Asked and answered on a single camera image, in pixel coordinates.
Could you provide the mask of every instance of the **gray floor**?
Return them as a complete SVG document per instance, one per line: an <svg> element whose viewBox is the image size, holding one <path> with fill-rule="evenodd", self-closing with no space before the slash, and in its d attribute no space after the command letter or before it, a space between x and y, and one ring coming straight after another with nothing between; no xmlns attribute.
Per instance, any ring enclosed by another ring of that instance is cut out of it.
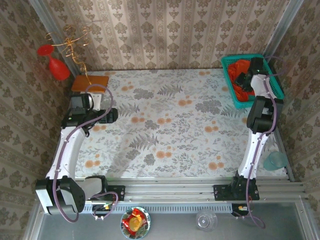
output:
<svg viewBox="0 0 320 240"><path fill-rule="evenodd" d="M151 214L151 228L144 240L305 240L298 213L293 204L255 204L254 214L263 219L266 229L252 225L249 219L236 220L230 214L217 214L218 227L212 232L198 230L195 214ZM81 214L77 223L68 223L60 215L44 217L39 240L124 240L120 230L121 214L95 221Z"/></svg>

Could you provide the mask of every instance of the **cable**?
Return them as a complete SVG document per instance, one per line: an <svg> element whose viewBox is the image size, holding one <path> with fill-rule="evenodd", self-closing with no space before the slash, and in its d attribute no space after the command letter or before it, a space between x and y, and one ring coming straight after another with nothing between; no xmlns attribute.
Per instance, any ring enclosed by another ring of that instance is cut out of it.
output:
<svg viewBox="0 0 320 240"><path fill-rule="evenodd" d="M99 198L99 197L102 197L102 196L105 196L105 195L108 195L108 194L113 194L113 195L115 195L115 202L114 202L114 204L112 205L111 210L110 210L107 214L105 214L104 216L102 216L101 219L104 219L104 218L108 217L108 216L115 210L116 205L117 205L118 200L119 200L118 194L117 194L116 192L114 192L114 191L108 191L108 192L104 192L104 193L98 193L98 194L95 194L95 195L92 196L92 198ZM93 212L93 214L92 214L94 217L98 217L98 216L96 215L97 210L98 210L98 209L94 210L94 212Z"/></svg>
<svg viewBox="0 0 320 240"><path fill-rule="evenodd" d="M282 58L280 57L277 57L277 56L269 56L267 58L276 58L276 59L280 59L283 61ZM254 166L255 166L255 162L256 162L256 159L257 159L257 155L258 155L258 150L259 150L259 146L260 146L260 143L262 141L262 137L266 134L270 134L274 131L274 129L276 128L276 122L277 122L277 105L276 105L276 101L274 100L274 98L271 96L270 92L272 92L271 89L268 88L268 84L270 85L270 83L268 82L267 84L267 79L269 78L268 81L270 81L270 77L274 77L274 76L278 76L278 75L281 75L283 74L285 71L283 70L282 72L280 73L276 73L276 74L269 74L267 76L265 76L264 80L263 80L263 85L264 85L264 88L268 94L268 97L271 99L272 101L272 106L273 106L273 121L272 121L272 126L271 128L268 130L268 131L265 131L263 132L260 137L258 138L258 143L257 143L257 146L256 146L256 149L255 149L255 152L254 152L254 155L253 155L253 160L252 160L252 163L251 163L251 167L250 167L250 171L249 171L249 175L248 175L248 179L246 181L246 187L245 187L245 200L246 200L246 204L247 204L247 209L248 209L248 212L249 212L249 216L251 217L252 221L254 222L254 224L261 228L261 229L265 229L266 228L266 224L264 223L264 221L256 216L253 216L253 214L251 213L251 210L250 210L250 201L249 201L249 183L250 183L250 176L251 176L251 173L254 169Z"/></svg>
<svg viewBox="0 0 320 240"><path fill-rule="evenodd" d="M283 70L279 73L276 74L270 74L268 75L269 77L274 77L274 76L279 76L279 75L283 75L286 71L287 71L287 63L286 61L282 58L282 57L278 57L278 56L265 56L265 59L277 59L280 60L283 63Z"/></svg>
<svg viewBox="0 0 320 240"><path fill-rule="evenodd" d="M77 126L75 129L73 129L69 134L68 136L65 138L64 142L63 142L63 145L61 147L61 151L60 151L60 154L59 154L59 157L58 157L58 161L56 163L56 167L55 167L55 173L54 173L54 177L53 177L53 183L52 183L52 192L53 192L53 199L54 199L54 202L56 204L56 207L58 208L59 212L61 213L61 215L63 216L63 218L68 221L69 223L75 223L76 221L78 221L79 219L79 213L77 212L76 213L76 217L75 219L71 219L67 216L67 214L64 212L64 210L62 209L62 207L60 206L60 203L59 203L59 200L58 200L58 196L57 196L57 178L58 178L58 174L60 172L60 164L61 164L61 161L62 161L62 157L63 157L63 154L64 154L64 151L66 149L66 146L69 142L69 139L71 138L71 136L80 128L82 128L83 126L87 125L87 124L90 124L92 122L96 122L98 120L100 120L101 118L103 118L104 116L106 116L110 110L112 109L112 106L114 104L114 97L111 93L111 91L106 87L106 86L103 86L101 84L91 84L90 86L88 86L85 90L85 92L88 92L88 90L92 87L101 87L103 89L105 89L109 94L110 94L110 98L111 98L111 102L110 102L110 107L107 111L105 111L104 114L102 114L101 116L98 116L94 119L91 119L89 121L86 121L82 124L80 124L79 126Z"/></svg>

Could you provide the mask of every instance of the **light blue cup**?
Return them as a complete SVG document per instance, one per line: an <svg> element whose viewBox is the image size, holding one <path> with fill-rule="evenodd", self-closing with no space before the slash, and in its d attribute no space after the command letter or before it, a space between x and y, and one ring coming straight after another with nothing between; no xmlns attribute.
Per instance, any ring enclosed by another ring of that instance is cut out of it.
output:
<svg viewBox="0 0 320 240"><path fill-rule="evenodd" d="M284 153L279 151L271 152L263 163L264 169L268 171L275 171L278 169L282 169L287 165L288 165L287 156Z"/></svg>

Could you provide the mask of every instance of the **glass cup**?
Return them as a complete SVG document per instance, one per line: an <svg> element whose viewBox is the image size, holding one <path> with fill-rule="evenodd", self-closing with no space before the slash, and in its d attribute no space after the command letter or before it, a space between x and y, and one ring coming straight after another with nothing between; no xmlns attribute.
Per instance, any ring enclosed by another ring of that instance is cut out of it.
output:
<svg viewBox="0 0 320 240"><path fill-rule="evenodd" d="M284 153L273 151L263 162L263 167L268 171L275 171L284 168L287 164L288 158Z"/></svg>
<svg viewBox="0 0 320 240"><path fill-rule="evenodd" d="M198 229L211 232L217 227L218 218L212 210L202 209L197 213L195 223Z"/></svg>

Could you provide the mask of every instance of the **gold wire decoration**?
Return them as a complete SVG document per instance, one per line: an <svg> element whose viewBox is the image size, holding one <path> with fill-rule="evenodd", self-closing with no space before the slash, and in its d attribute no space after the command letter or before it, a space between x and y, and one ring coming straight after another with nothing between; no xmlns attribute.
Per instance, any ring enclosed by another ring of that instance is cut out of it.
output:
<svg viewBox="0 0 320 240"><path fill-rule="evenodd" d="M69 36L66 36L63 40L63 43L61 44L52 44L54 47L59 46L65 46L65 48L61 51L61 54L65 54L66 57L71 56L72 60L75 64L80 65L80 71L85 73L86 79L88 80L89 84L91 85L91 81L89 80L88 73L87 73L87 67L86 64L83 61L80 61L78 58L77 53L75 53L74 48L76 46L87 46L91 39L87 36L89 32L91 31L91 28L89 26L84 26L81 30L82 36L75 39L76 34L76 28L73 25L66 25L63 28L63 31L66 32ZM56 32L49 32L47 35L45 35L45 39L47 41L52 41L52 36L57 35L60 37L59 34Z"/></svg>

